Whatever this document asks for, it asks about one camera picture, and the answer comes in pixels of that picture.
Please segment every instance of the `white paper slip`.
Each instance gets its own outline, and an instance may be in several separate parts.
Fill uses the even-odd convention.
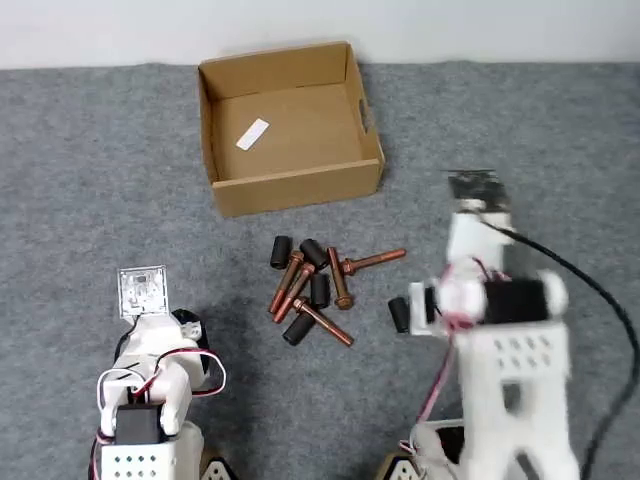
[[[268,122],[265,122],[261,118],[258,118],[251,126],[247,129],[246,132],[240,137],[240,140],[236,142],[236,147],[241,148],[243,150],[249,150],[251,145],[253,145],[256,140],[260,138],[260,136],[264,133],[264,131],[269,126]]]

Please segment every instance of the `red wire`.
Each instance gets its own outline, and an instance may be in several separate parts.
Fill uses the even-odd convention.
[[[141,396],[144,392],[146,392],[147,390],[149,390],[151,388],[151,386],[153,385],[153,383],[156,381],[156,379],[158,378],[158,375],[160,373],[159,367],[160,367],[160,362],[167,357],[173,356],[173,355],[178,355],[178,354],[182,354],[182,353],[199,353],[200,355],[207,355],[207,356],[212,356],[214,359],[217,359],[218,361],[218,365],[222,367],[222,362],[220,362],[220,358],[218,357],[218,355],[211,351],[211,350],[207,350],[205,348],[175,348],[173,350],[169,350],[168,352],[164,352],[162,355],[160,355],[158,357],[158,359],[156,360],[156,366],[154,369],[154,373],[151,376],[151,378],[149,378],[149,380],[147,380],[144,385],[142,385],[142,387],[140,387],[139,390],[137,390],[133,396],[135,398],[138,398],[139,396]],[[223,370],[223,374],[224,374],[224,378],[226,378],[226,372],[224,371],[224,367],[222,367]],[[215,387],[215,388],[211,388],[209,390],[203,390],[203,391],[198,391],[198,392],[192,392],[192,395],[194,397],[206,397],[206,396],[211,396],[211,395],[217,395],[218,393],[220,393],[222,390],[224,390],[225,387],[225,381],[223,380],[222,385],[220,385],[219,387]]]

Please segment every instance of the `black cable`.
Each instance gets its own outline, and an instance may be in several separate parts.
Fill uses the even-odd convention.
[[[593,471],[593,465],[595,463],[596,454],[598,449],[602,446],[602,441],[604,437],[607,435],[609,429],[613,425],[613,422],[618,418],[618,416],[622,413],[622,410],[627,405],[631,397],[633,397],[637,387],[638,381],[640,380],[640,344],[638,343],[638,334],[636,333],[633,323],[629,318],[629,315],[625,311],[625,309],[617,302],[617,300],[611,295],[607,290],[602,287],[598,282],[596,282],[589,275],[584,273],[578,267],[573,265],[571,262],[565,260],[557,253],[548,249],[544,245],[539,244],[533,240],[528,239],[524,235],[516,233],[511,230],[507,230],[505,228],[496,227],[495,225],[491,225],[489,222],[486,222],[482,216],[480,216],[480,221],[485,224],[487,227],[496,230],[507,237],[528,245],[529,247],[537,250],[540,253],[545,254],[549,258],[555,260],[557,263],[562,265],[564,268],[569,270],[571,273],[576,275],[580,280],[585,282],[591,288],[593,288],[598,294],[613,308],[613,311],[616,313],[620,321],[622,322],[622,326],[624,327],[627,338],[629,339],[629,343],[631,344],[631,349],[633,350],[633,357],[631,363],[631,372],[629,373],[629,379],[624,385],[624,388],[616,395],[609,411],[607,414],[602,417],[598,426],[589,441],[587,446],[587,450],[585,453],[585,457],[583,460],[582,467],[580,468],[580,479],[588,480],[591,478],[591,473]]]
[[[138,326],[138,320],[140,320],[141,316],[142,315],[138,315],[136,318],[133,319],[133,325],[131,326],[131,328],[126,332],[124,332],[120,337],[120,340],[118,340],[118,343],[116,344],[116,351],[113,354],[113,363],[116,363],[116,360],[118,360],[118,357],[120,356],[120,351],[122,350],[122,346],[124,345],[124,342],[127,341],[129,336],[133,333],[133,331]]]

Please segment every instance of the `white plastic bracket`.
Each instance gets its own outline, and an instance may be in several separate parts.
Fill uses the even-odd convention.
[[[465,420],[460,461],[465,480],[503,480],[520,453],[541,480],[577,480],[569,444],[562,322],[491,325],[456,335]],[[503,387],[520,387],[520,407],[507,411]]]
[[[198,480],[204,439],[200,429],[184,422],[171,441],[149,445],[106,445],[101,480]]]

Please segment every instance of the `white wall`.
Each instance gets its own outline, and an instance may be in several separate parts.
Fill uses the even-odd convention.
[[[348,39],[372,62],[640,60],[640,0],[0,0],[0,68],[194,64]]]

